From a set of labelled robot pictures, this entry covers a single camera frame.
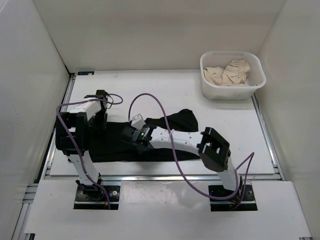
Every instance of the folded black fabric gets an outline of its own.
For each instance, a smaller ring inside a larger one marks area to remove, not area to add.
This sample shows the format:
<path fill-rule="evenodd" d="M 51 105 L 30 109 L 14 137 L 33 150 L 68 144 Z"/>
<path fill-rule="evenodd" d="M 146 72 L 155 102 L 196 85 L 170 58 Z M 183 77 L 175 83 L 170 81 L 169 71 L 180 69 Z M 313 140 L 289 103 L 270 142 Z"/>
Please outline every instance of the folded black fabric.
<path fill-rule="evenodd" d="M 198 121 L 189 109 L 167 116 L 171 129 L 182 132 L 197 132 Z M 166 129 L 165 118 L 147 118 L 146 124 Z M 170 162 L 174 161 L 171 149 L 151 149 L 139 154 L 136 148 L 121 141 L 121 133 L 127 122 L 108 122 L 106 131 L 101 136 L 90 133 L 89 154 L 94 163 L 104 162 Z M 198 159 L 199 156 L 189 152 L 176 151 L 179 161 Z"/>

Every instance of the crumpled fabric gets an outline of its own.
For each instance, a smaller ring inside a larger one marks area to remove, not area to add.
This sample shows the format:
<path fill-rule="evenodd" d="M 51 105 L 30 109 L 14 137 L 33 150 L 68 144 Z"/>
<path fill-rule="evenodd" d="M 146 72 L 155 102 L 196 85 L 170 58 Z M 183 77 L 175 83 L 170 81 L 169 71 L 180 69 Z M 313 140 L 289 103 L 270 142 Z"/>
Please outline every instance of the crumpled fabric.
<path fill-rule="evenodd" d="M 248 86 L 246 79 L 251 71 L 245 59 L 232 60 L 225 69 L 221 67 L 207 67 L 204 70 L 205 79 L 219 86 Z"/>

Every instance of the purple cable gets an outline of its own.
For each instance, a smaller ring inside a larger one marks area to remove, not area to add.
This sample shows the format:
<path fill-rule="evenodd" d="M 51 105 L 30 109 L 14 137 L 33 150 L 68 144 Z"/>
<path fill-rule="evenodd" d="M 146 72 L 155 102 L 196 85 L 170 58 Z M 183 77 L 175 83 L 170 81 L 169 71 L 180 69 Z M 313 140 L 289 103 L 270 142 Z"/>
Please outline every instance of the purple cable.
<path fill-rule="evenodd" d="M 196 187 L 187 179 L 186 175 L 183 173 L 183 171 L 182 171 L 182 169 L 181 169 L 181 167 L 180 167 L 180 165 L 179 165 L 179 162 L 178 162 L 178 158 L 177 158 L 177 154 L 176 154 L 176 149 L 175 149 L 175 144 L 174 144 L 174 138 L 173 138 L 173 136 L 172 136 L 172 134 L 171 134 L 171 129 L 170 129 L 170 126 L 169 126 L 169 122 L 168 122 L 168 119 L 167 119 L 167 115 L 166 115 L 165 109 L 164 109 L 164 107 L 162 106 L 161 102 L 160 102 L 154 95 L 152 95 L 152 94 L 150 94 L 150 93 L 141 93 L 141 94 L 139 94 L 138 96 L 136 96 L 136 97 L 132 100 L 132 102 L 131 102 L 131 104 L 130 104 L 130 107 L 129 107 L 128 121 L 130 121 L 131 108 L 132 108 L 134 102 L 135 102 L 139 97 L 141 97 L 141 96 L 150 96 L 150 97 L 152 97 L 154 100 L 156 100 L 156 102 L 159 104 L 159 106 L 160 106 L 160 108 L 161 108 L 161 110 L 162 110 L 163 116 L 164 116 L 164 121 L 165 121 L 166 128 L 167 128 L 168 133 L 169 133 L 169 136 L 170 136 L 172 153 L 173 153 L 173 158 L 174 158 L 175 164 L 176 164 L 176 166 L 177 166 L 177 168 L 178 168 L 178 170 L 179 170 L 182 178 L 185 180 L 185 182 L 186 182 L 193 190 L 195 190 L 197 193 L 199 193 L 199 194 L 201 194 L 201 195 L 203 195 L 203 196 L 205 196 L 205 197 L 207 197 L 207 198 L 209 198 L 209 199 L 213 199 L 213 200 L 223 201 L 223 200 L 228 200 L 228 199 L 233 198 L 233 197 L 237 194 L 238 189 L 239 189 L 239 187 L 238 187 L 239 183 L 238 183 L 238 177 L 237 177 L 237 169 L 239 169 L 246 161 L 248 161 L 248 160 L 250 159 L 249 164 L 248 164 L 247 169 L 246 169 L 245 178 L 244 178 L 244 187 L 243 187 L 243 191 L 242 191 L 242 194 L 244 194 L 244 192 L 245 192 L 245 190 L 246 190 L 246 182 L 247 182 L 247 176 L 248 176 L 248 171 L 249 171 L 250 163 L 251 163 L 251 161 L 252 161 L 252 159 L 253 159 L 253 157 L 254 157 L 254 155 L 255 155 L 254 152 L 252 152 L 252 153 L 234 170 L 234 174 L 235 174 L 235 185 L 236 185 L 237 187 L 236 187 L 236 189 L 234 190 L 233 193 L 231 193 L 229 196 L 223 196 L 223 197 L 211 196 L 211 195 L 209 195 L 209 194 L 206 194 L 205 192 L 203 192 L 203 191 L 199 190 L 198 188 L 196 188 Z"/>
<path fill-rule="evenodd" d="M 55 109 L 56 116 L 57 116 L 58 119 L 60 120 L 60 122 L 61 122 L 64 130 L 66 131 L 66 133 L 67 133 L 68 136 L 70 137 L 71 142 L 73 143 L 73 145 L 74 145 L 74 147 L 75 147 L 75 150 L 76 150 L 76 152 L 77 152 L 78 155 L 79 155 L 80 162 L 81 162 L 81 167 L 82 167 L 82 170 L 83 170 L 85 176 L 89 179 L 89 181 L 90 181 L 92 184 L 96 185 L 97 187 L 99 187 L 99 188 L 103 191 L 103 193 L 104 193 L 105 196 L 106 196 L 106 200 L 107 200 L 107 202 L 108 202 L 108 209 L 109 209 L 109 210 L 110 210 L 110 200 L 109 200 L 109 196 L 108 196 L 107 190 L 106 190 L 102 185 L 96 183 L 96 182 L 88 175 L 88 172 L 87 172 L 87 170 L 86 170 L 85 163 L 84 163 L 84 159 L 83 159 L 83 157 L 82 157 L 82 153 L 81 153 L 81 151 L 80 151 L 80 148 L 78 147 L 78 144 L 76 143 L 74 137 L 72 136 L 71 132 L 69 131 L 66 123 L 65 123 L 64 120 L 62 119 L 59 110 L 60 110 L 61 107 L 64 107 L 64 106 L 84 104 L 84 103 L 87 103 L 87 102 L 96 102 L 96 101 L 104 102 L 104 103 L 111 104 L 111 105 L 118 105 L 118 104 L 122 104 L 122 103 L 123 103 L 124 99 L 123 99 L 121 96 L 119 96 L 119 95 L 117 95 L 117 94 L 114 94 L 114 93 L 109 94 L 109 96 L 110 96 L 110 95 L 112 95 L 112 96 L 117 96 L 118 98 L 121 99 L 121 101 L 120 101 L 120 102 L 116 102 L 116 103 L 112 103 L 112 102 L 109 102 L 109 101 L 107 101 L 107 100 L 94 98 L 94 99 L 88 99 L 88 100 L 85 100 L 85 101 L 78 101 L 78 102 L 71 102 L 71 103 L 63 103 L 63 104 L 60 104 L 59 106 L 57 106 L 56 109 Z"/>

